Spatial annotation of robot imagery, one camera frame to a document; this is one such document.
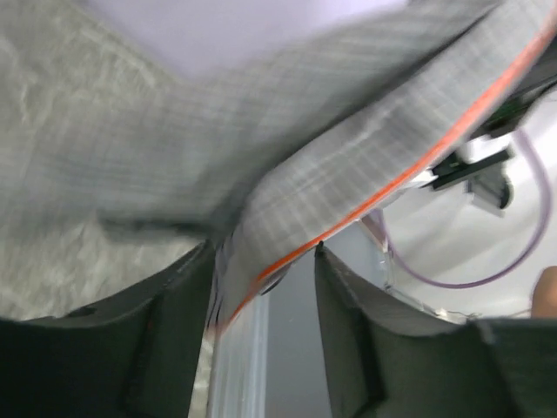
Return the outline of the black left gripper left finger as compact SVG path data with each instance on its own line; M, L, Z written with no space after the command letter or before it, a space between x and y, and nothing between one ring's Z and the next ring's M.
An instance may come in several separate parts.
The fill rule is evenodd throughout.
M2 416L187 416L213 266L205 242L64 317L3 320Z

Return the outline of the grey striped boxer underwear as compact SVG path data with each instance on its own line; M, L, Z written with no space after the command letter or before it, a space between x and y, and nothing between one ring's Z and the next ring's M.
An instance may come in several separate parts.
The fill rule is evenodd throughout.
M553 1L412 1L267 40L228 1L178 78L71 1L1 4L1 315L61 316L218 249L217 323L451 151L556 29Z

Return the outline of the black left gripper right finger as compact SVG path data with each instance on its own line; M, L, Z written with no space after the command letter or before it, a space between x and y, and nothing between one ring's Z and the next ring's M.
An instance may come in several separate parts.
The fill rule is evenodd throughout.
M441 320L325 246L315 252L315 287L334 416L555 416L554 320Z

